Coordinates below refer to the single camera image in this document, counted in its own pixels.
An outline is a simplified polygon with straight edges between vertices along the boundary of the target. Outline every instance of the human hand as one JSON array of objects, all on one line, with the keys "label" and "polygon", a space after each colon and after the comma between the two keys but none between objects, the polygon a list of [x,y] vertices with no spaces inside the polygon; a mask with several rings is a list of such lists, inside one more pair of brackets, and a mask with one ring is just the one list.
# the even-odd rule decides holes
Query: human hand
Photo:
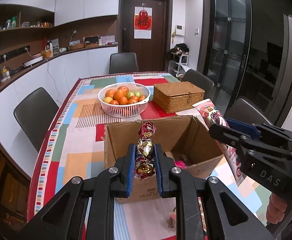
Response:
[{"label": "human hand", "polygon": [[287,202],[274,193],[269,198],[269,204],[266,211],[266,219],[272,224],[281,222],[284,218],[284,212],[287,209]]}]

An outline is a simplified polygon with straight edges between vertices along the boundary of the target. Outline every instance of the fruit basket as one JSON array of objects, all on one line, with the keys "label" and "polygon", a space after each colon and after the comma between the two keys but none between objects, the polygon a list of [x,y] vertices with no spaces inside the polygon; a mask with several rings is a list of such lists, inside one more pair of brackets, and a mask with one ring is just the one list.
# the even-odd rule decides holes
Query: fruit basket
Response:
[{"label": "fruit basket", "polygon": [[[105,98],[106,92],[108,90],[117,90],[121,86],[127,87],[129,91],[133,93],[140,92],[141,96],[144,96],[145,99],[140,102],[130,104],[130,105],[112,105],[112,104],[105,103],[103,101],[103,99]],[[102,90],[100,90],[100,92],[98,93],[98,99],[100,101],[103,111],[110,116],[119,117],[119,118],[132,117],[145,111],[148,105],[149,97],[150,97],[150,90],[147,87],[141,84],[125,83],[125,82],[106,86]]]}]

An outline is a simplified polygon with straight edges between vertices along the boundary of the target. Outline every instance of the electrical cord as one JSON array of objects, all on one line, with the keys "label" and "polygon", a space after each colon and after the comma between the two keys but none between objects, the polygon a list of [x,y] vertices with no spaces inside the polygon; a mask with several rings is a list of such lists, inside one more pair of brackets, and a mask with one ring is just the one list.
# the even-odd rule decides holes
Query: electrical cord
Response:
[{"label": "electrical cord", "polygon": [[[35,58],[35,57],[33,57],[33,55],[31,55],[31,54],[29,53],[27,47],[26,47],[26,51],[28,52],[28,54],[29,54],[32,58]],[[54,81],[54,84],[55,84],[56,90],[57,90],[57,92],[58,92],[58,96],[57,96],[57,99],[56,99],[55,101],[58,102],[60,105],[62,105],[62,103],[58,100],[59,97],[60,97],[60,92],[59,92],[59,90],[58,90],[58,88],[57,88],[56,81],[55,81],[55,79],[53,78],[53,76],[52,76],[52,75],[50,74],[50,72],[49,72],[49,61],[48,61],[46,58],[44,58],[44,59],[45,59],[45,60],[47,61],[47,63],[48,63],[48,66],[47,66],[47,72],[48,72],[49,76],[51,76],[52,80]]]}]

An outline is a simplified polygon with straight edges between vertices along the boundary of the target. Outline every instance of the dining chair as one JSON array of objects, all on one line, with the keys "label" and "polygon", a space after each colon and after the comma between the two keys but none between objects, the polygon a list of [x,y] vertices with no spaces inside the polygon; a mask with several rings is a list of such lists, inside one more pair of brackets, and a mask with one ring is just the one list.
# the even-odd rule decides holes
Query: dining chair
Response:
[{"label": "dining chair", "polygon": [[123,52],[110,55],[109,74],[138,72],[136,53]]},{"label": "dining chair", "polygon": [[185,73],[185,75],[182,78],[182,81],[188,81],[194,84],[195,86],[198,86],[199,88],[203,89],[205,91],[203,99],[209,98],[210,96],[209,92],[214,87],[214,82],[211,79],[193,69],[190,69]]},{"label": "dining chair", "polygon": [[13,111],[17,122],[38,152],[58,109],[48,92],[40,87],[26,96]]},{"label": "dining chair", "polygon": [[248,124],[269,124],[270,120],[263,114],[263,111],[245,98],[238,98],[224,114],[225,118],[234,119]]}]

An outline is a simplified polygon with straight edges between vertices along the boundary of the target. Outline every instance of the dining table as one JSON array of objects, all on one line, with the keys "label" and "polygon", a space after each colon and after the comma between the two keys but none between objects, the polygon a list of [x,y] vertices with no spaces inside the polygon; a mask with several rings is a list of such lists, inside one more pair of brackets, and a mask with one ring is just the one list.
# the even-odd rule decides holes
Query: dining table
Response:
[{"label": "dining table", "polygon": [[[105,86],[134,82],[149,88],[151,95],[144,112],[134,117],[116,118],[103,112],[98,100]],[[154,84],[179,82],[166,72],[125,73],[79,79],[52,121],[41,146],[34,168],[29,196],[27,221],[72,177],[96,177],[104,170],[104,126],[111,122],[156,119],[174,115],[198,116],[193,108],[166,114],[153,101]],[[223,157],[211,176],[218,177],[264,224],[270,191],[247,177],[240,186]],[[119,204],[114,202],[115,240],[176,239],[176,230],[168,226],[174,198]],[[87,225],[88,211],[85,218]]]}]

